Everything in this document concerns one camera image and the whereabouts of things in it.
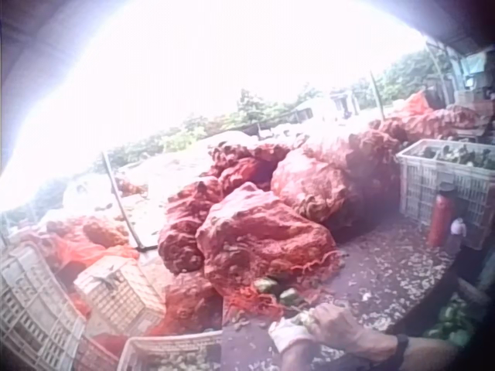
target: metal pole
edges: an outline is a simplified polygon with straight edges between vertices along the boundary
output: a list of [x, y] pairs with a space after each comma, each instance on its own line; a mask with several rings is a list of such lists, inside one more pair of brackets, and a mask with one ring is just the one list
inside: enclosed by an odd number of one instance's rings
[[381, 103], [381, 97], [380, 97], [380, 92], [378, 91], [377, 82], [375, 81], [373, 72], [371, 70], [370, 70], [370, 80], [371, 80], [371, 86], [373, 87], [374, 100], [375, 102], [377, 102], [377, 107], [380, 110], [381, 119], [384, 121], [385, 120], [384, 106]]
[[446, 81], [443, 78], [442, 70], [440, 70], [439, 61], [436, 59], [435, 54], [433, 54], [432, 50], [430, 49], [430, 45], [428, 43], [425, 43], [425, 45], [426, 45], [426, 49], [430, 53], [430, 57], [432, 58], [433, 64], [435, 65], [436, 74], [438, 75], [440, 82], [442, 83], [442, 91], [443, 91], [443, 97], [445, 99], [445, 104], [450, 104], [449, 92], [447, 91], [447, 85], [446, 85]]
[[110, 165], [110, 161], [108, 161], [107, 152], [101, 151], [101, 157], [103, 157], [103, 163], [105, 165], [105, 170], [107, 170], [108, 178], [110, 178], [111, 188], [114, 191], [115, 198], [117, 199], [118, 207], [121, 210], [121, 213], [122, 213], [122, 216], [124, 217], [125, 222], [127, 223], [127, 227], [131, 231], [131, 235], [134, 237], [136, 243], [138, 244], [138, 249], [142, 250], [144, 248], [144, 246], [143, 246], [141, 240], [139, 239], [138, 234], [134, 230], [134, 227], [132, 226], [131, 221], [129, 220], [127, 213], [125, 212], [124, 207], [122, 205], [121, 197], [118, 194], [117, 183], [115, 182], [114, 173], [111, 171], [111, 165]]

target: red bottle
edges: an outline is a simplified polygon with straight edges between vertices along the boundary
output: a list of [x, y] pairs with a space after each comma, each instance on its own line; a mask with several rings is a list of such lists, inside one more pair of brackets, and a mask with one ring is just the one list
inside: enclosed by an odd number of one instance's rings
[[456, 209], [456, 187], [449, 183], [440, 183], [439, 194], [433, 206], [432, 222], [428, 235], [428, 245], [442, 246], [449, 235], [450, 224]]

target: roof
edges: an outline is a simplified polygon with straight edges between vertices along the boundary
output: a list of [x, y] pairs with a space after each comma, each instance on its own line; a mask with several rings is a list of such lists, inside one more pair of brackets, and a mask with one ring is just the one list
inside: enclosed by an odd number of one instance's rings
[[63, 80], [125, 1], [2, 0], [2, 165], [32, 104]]
[[364, 1], [463, 55], [495, 44], [495, 2], [491, 0]]

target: hand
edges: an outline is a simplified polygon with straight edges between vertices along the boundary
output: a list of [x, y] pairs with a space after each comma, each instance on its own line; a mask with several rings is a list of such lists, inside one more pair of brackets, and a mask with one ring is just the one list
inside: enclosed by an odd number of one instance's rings
[[297, 325], [291, 319], [286, 318], [282, 318], [279, 322], [273, 322], [268, 329], [268, 334], [280, 353], [299, 343], [308, 345], [315, 343], [315, 339], [305, 326]]
[[353, 353], [375, 362], [392, 356], [397, 348], [397, 338], [364, 328], [347, 308], [332, 304], [318, 305], [312, 312], [313, 322], [309, 332], [316, 341], [330, 348]]
[[365, 332], [347, 308], [321, 304], [312, 311], [312, 316], [315, 321], [309, 324], [309, 331], [316, 341], [330, 348], [347, 350]]

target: pile of sacks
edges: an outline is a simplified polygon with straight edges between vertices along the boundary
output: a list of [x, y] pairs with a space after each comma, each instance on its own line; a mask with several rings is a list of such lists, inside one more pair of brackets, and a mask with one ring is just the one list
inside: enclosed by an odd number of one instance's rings
[[219, 179], [224, 195], [246, 182], [269, 191], [273, 171], [288, 152], [288, 146], [269, 141], [251, 146], [220, 143], [210, 151], [214, 164], [205, 175]]
[[[294, 277], [312, 267], [312, 274], [335, 272], [340, 262], [330, 233], [397, 207], [394, 156], [401, 144], [447, 135], [452, 123], [468, 127], [476, 119], [456, 107], [433, 111], [421, 94], [409, 103], [407, 114], [373, 128], [328, 128], [291, 148], [274, 142], [213, 148], [211, 169], [166, 207], [159, 253], [176, 279], [166, 290], [166, 321], [155, 334], [219, 328], [222, 301], [280, 313], [256, 292], [256, 279]], [[188, 295], [194, 300], [181, 301]]]
[[[223, 143], [211, 152], [212, 169], [169, 198], [159, 254], [176, 279], [166, 289], [166, 318], [153, 335], [219, 328], [224, 299], [264, 312], [262, 298], [244, 296], [257, 278], [296, 267], [300, 274], [315, 264], [332, 270], [329, 231], [269, 192], [287, 153], [269, 142], [254, 148]], [[190, 295], [195, 300], [185, 301]]]
[[397, 202], [398, 149], [399, 142], [381, 131], [322, 133], [289, 153], [274, 172], [271, 189], [331, 231], [352, 226], [381, 203]]
[[369, 123], [370, 128], [383, 131], [400, 142], [414, 143], [420, 139], [447, 139], [457, 136], [457, 129], [478, 128], [481, 117], [467, 107], [450, 104], [446, 109], [428, 107], [424, 92], [412, 94], [405, 106], [384, 121]]

